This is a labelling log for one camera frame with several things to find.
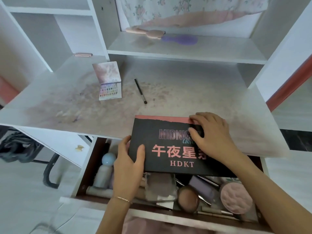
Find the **eyeliner pencil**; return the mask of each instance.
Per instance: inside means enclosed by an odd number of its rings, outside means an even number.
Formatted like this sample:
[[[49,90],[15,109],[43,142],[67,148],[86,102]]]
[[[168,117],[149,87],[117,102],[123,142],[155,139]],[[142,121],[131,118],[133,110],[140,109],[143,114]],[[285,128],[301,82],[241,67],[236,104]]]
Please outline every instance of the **eyeliner pencil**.
[[[141,94],[141,98],[143,99],[144,104],[147,104],[146,99],[145,99],[145,97],[144,97],[144,95],[143,95],[143,93],[142,93],[142,90],[141,90],[140,86],[138,85],[138,81],[137,81],[136,79],[135,79],[135,83],[136,83],[136,85],[137,85],[137,87],[138,87],[138,90],[139,90],[139,92],[140,92],[140,94]]]

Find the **floral fabric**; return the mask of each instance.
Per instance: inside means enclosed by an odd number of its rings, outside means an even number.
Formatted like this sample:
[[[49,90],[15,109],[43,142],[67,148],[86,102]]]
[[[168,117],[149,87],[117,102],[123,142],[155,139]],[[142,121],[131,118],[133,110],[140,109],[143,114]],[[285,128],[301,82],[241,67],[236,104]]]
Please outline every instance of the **floral fabric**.
[[[268,0],[120,0],[130,26],[176,26],[179,16],[193,18],[189,26],[216,24],[265,11]],[[179,21],[179,27],[186,27]]]

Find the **chair leg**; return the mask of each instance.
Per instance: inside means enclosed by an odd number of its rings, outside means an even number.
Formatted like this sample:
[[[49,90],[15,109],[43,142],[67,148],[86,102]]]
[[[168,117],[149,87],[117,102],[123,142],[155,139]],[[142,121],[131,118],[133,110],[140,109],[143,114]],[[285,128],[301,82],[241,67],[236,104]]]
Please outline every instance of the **chair leg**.
[[[51,187],[51,188],[54,188],[54,189],[57,189],[59,187],[60,184],[55,184],[55,183],[52,183],[50,181],[50,172],[53,168],[53,166],[55,165],[57,159],[60,157],[59,154],[55,153],[53,155],[53,157],[51,158],[51,160],[49,161],[48,165],[46,166],[44,172],[43,172],[43,183],[48,186],[48,187]]]

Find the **makeup palette box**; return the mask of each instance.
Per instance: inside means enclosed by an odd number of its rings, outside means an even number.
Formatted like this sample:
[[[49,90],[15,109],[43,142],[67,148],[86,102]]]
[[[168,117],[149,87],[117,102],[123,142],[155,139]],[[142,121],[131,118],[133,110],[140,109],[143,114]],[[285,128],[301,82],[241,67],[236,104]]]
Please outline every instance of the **makeup palette box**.
[[[225,165],[198,148],[190,136],[189,127],[204,136],[202,127],[189,118],[136,115],[130,158],[135,162],[137,149],[144,144],[145,172],[236,177]]]

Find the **makeup sponge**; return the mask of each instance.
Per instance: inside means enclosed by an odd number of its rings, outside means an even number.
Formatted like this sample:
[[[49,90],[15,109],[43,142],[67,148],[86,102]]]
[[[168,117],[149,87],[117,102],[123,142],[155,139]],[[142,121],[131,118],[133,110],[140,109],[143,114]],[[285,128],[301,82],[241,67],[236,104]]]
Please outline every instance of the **makeup sponge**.
[[[252,207],[252,198],[238,182],[225,184],[221,188],[220,197],[224,207],[235,214],[244,214]]]

